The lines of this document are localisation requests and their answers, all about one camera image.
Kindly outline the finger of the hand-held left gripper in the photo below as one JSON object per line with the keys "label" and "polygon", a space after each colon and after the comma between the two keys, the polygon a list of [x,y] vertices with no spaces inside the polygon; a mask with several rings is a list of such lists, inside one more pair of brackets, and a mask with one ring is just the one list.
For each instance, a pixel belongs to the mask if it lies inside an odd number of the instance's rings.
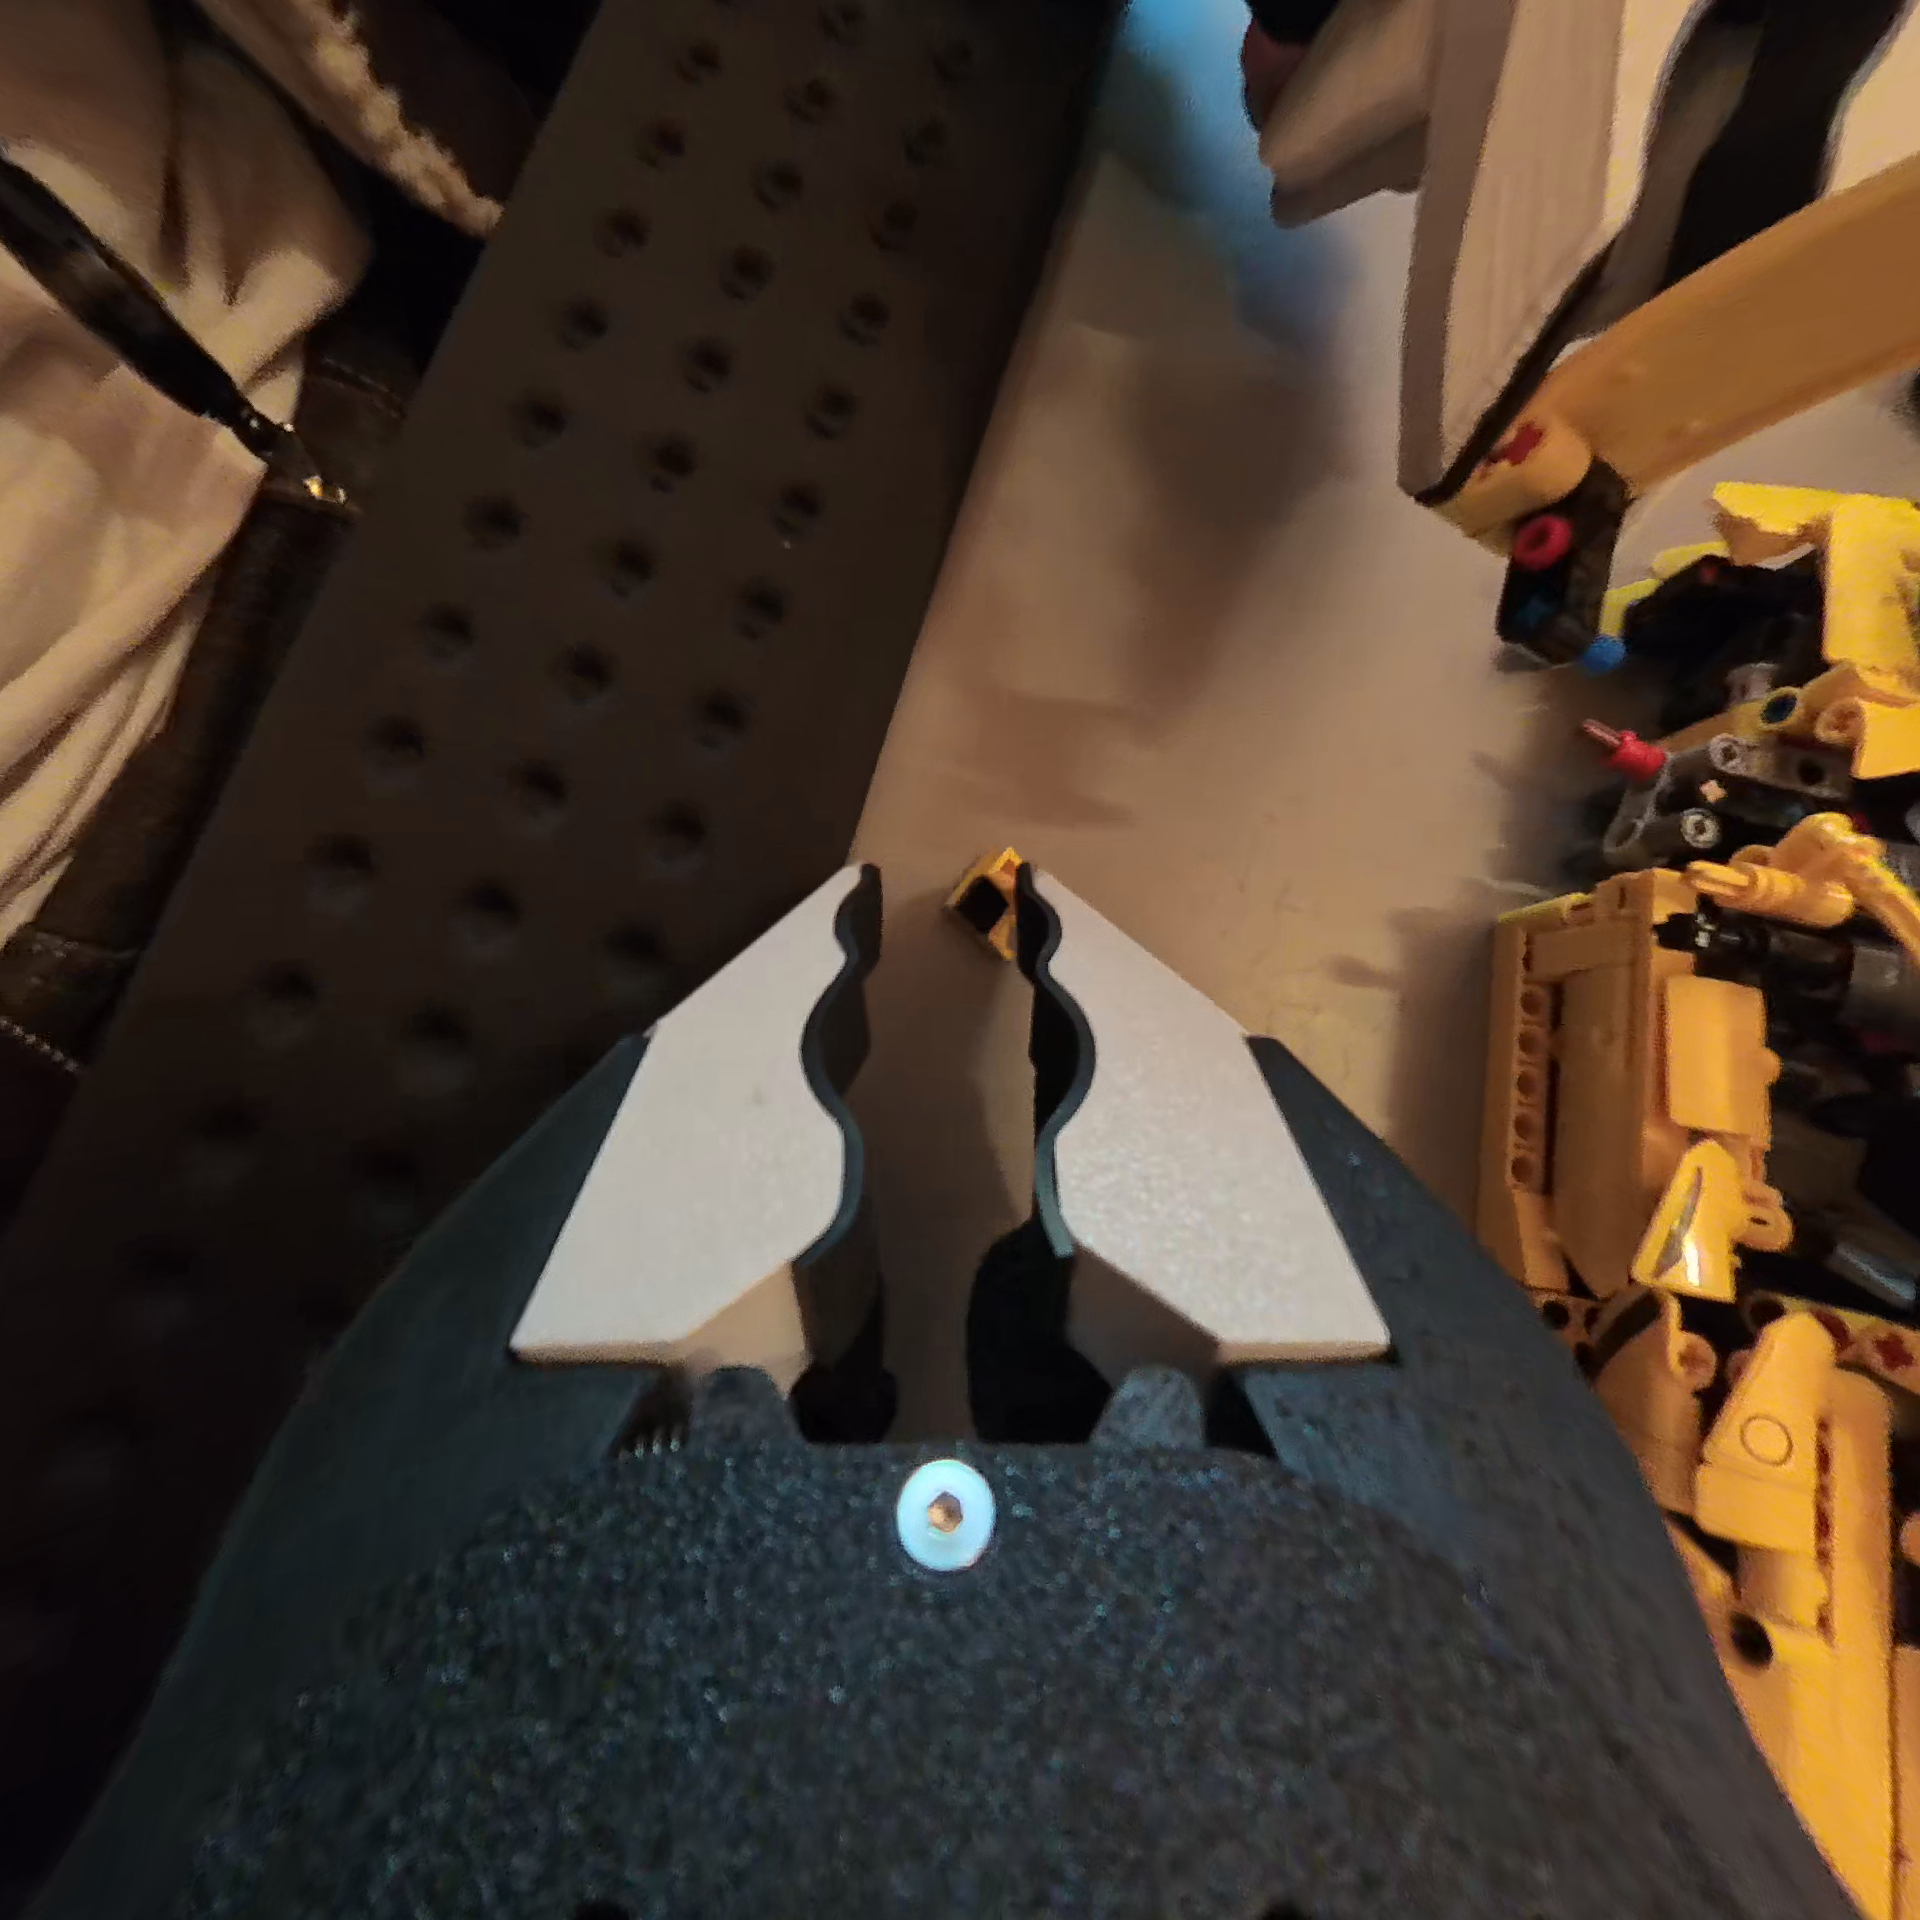
{"label": "finger of the hand-held left gripper", "polygon": [[1893,36],[1893,3],[1703,3],[1655,113],[1639,200],[1605,255],[1593,322],[1619,322],[1833,185],[1839,112]]}
{"label": "finger of the hand-held left gripper", "polygon": [[1465,487],[1645,185],[1703,3],[1439,3],[1402,309],[1400,486]]}

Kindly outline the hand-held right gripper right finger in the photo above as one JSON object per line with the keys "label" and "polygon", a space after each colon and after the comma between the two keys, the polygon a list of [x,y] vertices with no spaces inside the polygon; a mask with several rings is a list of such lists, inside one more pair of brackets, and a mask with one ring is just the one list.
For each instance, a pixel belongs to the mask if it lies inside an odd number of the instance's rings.
{"label": "hand-held right gripper right finger", "polygon": [[1255,1035],[1060,877],[1003,885],[1030,993],[1030,1206],[967,1293],[983,1442],[1080,1442],[1137,1370],[1373,1362],[1390,1332]]}

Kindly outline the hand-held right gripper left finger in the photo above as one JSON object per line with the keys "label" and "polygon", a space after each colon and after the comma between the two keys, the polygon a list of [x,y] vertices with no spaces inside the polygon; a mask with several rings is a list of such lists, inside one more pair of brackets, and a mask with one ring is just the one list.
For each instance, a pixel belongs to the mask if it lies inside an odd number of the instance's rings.
{"label": "hand-held right gripper left finger", "polygon": [[647,1025],[517,1359],[757,1369],[805,1437],[889,1433],[899,1386],[849,1103],[879,935],[879,872],[850,863]]}

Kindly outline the yellow toy brick panel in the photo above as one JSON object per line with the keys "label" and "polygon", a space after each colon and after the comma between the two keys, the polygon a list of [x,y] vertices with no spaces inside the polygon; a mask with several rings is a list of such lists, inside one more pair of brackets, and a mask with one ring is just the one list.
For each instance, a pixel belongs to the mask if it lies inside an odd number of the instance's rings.
{"label": "yellow toy brick panel", "polygon": [[1585,483],[1619,520],[1673,473],[1877,377],[1916,365],[1916,156],[1820,197],[1499,400],[1486,445],[1419,490],[1506,550]]}

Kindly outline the yellow toy bracket piece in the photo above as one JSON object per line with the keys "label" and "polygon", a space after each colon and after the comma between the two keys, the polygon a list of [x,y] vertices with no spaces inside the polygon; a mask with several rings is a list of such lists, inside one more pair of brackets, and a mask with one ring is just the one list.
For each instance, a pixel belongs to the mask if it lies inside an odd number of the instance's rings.
{"label": "yellow toy bracket piece", "polygon": [[1016,959],[1016,880],[1022,856],[1005,846],[977,856],[947,887],[943,915],[962,925],[980,947]]}

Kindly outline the yellow toy brick car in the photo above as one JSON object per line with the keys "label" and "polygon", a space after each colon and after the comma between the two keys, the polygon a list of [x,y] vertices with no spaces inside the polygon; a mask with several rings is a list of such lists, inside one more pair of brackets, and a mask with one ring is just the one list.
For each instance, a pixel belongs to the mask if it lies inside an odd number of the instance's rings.
{"label": "yellow toy brick car", "polygon": [[1717,536],[1549,639],[1582,892],[1499,916],[1476,1235],[1593,1382],[1773,1779],[1860,1916],[1916,1913],[1916,500],[1725,483]]}

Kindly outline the small black brick red pin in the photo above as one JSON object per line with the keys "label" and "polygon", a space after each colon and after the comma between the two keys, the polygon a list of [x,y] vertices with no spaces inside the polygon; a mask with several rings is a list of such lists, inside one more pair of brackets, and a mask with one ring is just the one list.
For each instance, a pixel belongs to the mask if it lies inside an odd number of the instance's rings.
{"label": "small black brick red pin", "polygon": [[1599,633],[1630,487],[1590,459],[1560,500],[1522,513],[1510,532],[1496,599],[1496,637],[1546,666],[1573,662]]}

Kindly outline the light grey top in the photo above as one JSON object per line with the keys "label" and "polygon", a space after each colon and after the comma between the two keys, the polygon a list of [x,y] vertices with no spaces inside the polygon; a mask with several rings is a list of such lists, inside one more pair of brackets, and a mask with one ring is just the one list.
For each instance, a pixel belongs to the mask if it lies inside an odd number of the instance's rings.
{"label": "light grey top", "polygon": [[[3,146],[275,419],[369,239],[295,116],[152,3],[6,3]],[[156,732],[260,487],[3,257],[3,935]]]}

